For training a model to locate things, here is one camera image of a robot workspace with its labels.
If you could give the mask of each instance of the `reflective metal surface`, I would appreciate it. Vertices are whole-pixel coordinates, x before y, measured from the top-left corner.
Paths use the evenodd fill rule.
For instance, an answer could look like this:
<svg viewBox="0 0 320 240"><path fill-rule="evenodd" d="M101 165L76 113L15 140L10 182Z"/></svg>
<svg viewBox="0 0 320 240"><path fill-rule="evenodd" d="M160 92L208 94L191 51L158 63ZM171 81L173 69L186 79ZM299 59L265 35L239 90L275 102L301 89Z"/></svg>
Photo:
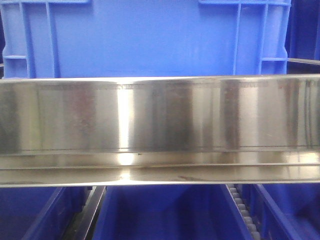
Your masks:
<svg viewBox="0 0 320 240"><path fill-rule="evenodd" d="M319 79L3 80L0 154L318 150Z"/></svg>
<svg viewBox="0 0 320 240"><path fill-rule="evenodd" d="M0 186L319 181L320 74L0 82Z"/></svg>

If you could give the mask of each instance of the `stainless steel shelf edge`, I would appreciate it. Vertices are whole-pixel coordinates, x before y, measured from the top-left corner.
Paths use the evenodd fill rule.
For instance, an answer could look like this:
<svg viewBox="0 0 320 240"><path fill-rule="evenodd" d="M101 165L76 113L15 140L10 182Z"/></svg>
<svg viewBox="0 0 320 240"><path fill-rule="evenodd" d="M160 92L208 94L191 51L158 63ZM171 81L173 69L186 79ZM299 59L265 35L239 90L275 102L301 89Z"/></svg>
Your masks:
<svg viewBox="0 0 320 240"><path fill-rule="evenodd" d="M320 74L7 79L0 186L315 182Z"/></svg>

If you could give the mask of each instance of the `blue plastic bin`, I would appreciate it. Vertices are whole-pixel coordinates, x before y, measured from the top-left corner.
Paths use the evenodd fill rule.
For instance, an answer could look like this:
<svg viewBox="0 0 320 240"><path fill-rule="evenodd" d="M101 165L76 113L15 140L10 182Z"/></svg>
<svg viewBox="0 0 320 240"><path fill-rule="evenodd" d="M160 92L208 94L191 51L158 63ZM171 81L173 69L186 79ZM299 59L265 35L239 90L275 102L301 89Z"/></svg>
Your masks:
<svg viewBox="0 0 320 240"><path fill-rule="evenodd" d="M286 73L291 0L0 0L5 78Z"/></svg>
<svg viewBox="0 0 320 240"><path fill-rule="evenodd" d="M59 240L81 209L76 188L0 188L0 239Z"/></svg>
<svg viewBox="0 0 320 240"><path fill-rule="evenodd" d="M225 185L112 186L93 240L253 240Z"/></svg>
<svg viewBox="0 0 320 240"><path fill-rule="evenodd" d="M320 239L320 184L242 185L264 240Z"/></svg>
<svg viewBox="0 0 320 240"><path fill-rule="evenodd" d="M285 46L290 58L320 60L320 0L292 0Z"/></svg>

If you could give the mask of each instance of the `blue container wall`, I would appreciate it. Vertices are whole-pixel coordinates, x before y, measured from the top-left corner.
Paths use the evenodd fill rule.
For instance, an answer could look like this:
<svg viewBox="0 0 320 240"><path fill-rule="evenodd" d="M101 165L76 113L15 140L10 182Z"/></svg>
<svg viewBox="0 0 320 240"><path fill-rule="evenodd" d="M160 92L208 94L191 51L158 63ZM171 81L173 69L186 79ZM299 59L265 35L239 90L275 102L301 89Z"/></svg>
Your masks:
<svg viewBox="0 0 320 240"><path fill-rule="evenodd" d="M73 202L74 190L72 187L0 189L0 239L61 239L79 209Z"/></svg>
<svg viewBox="0 0 320 240"><path fill-rule="evenodd" d="M94 240L253 240L225 185L108 187Z"/></svg>
<svg viewBox="0 0 320 240"><path fill-rule="evenodd" d="M290 58L320 60L320 0L292 0L285 46Z"/></svg>
<svg viewBox="0 0 320 240"><path fill-rule="evenodd" d="M242 185L240 191L263 239L320 239L320 184Z"/></svg>
<svg viewBox="0 0 320 240"><path fill-rule="evenodd" d="M291 0L0 0L5 78L284 74Z"/></svg>

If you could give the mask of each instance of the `storage rack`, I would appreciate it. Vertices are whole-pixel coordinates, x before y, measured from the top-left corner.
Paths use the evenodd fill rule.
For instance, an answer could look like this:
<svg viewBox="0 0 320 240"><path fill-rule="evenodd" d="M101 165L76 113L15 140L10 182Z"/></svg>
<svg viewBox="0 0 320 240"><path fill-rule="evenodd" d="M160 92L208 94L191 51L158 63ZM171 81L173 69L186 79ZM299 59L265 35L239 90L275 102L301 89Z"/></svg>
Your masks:
<svg viewBox="0 0 320 240"><path fill-rule="evenodd" d="M265 81L271 78L272 81L286 81L286 79L299 79L305 81L320 80L320 62L314 60L291 59L288 63L289 75L255 77L255 80ZM248 81L247 77L236 77L237 81ZM220 157L219 163L208 163L207 158L191 156L188 153L180 157L181 162L161 164L165 161L161 158L162 153L154 158L146 158L142 161L132 162L136 166L120 165L117 162L101 161L101 158L119 158L123 153L106 155L95 153L81 155L73 153L70 159L59 158L50 163L50 156L32 157L24 155L21 157L12 156L10 153L1 156L1 186L2 187L26 187L26 186L76 186L76 185L130 185L130 184L203 184L203 183L272 183L272 182L318 182L320 179L320 162L317 153L317 145L299 147L297 151L282 152L281 156L275 158L277 161L272 164L263 162L263 157L251 158L251 164L242 164L249 155L245 153L230 152L228 157ZM64 239L90 239L92 229L99 214L100 205L105 192L104 186L94 187L88 198L87 204L81 213L78 213L72 224L65 232Z"/></svg>

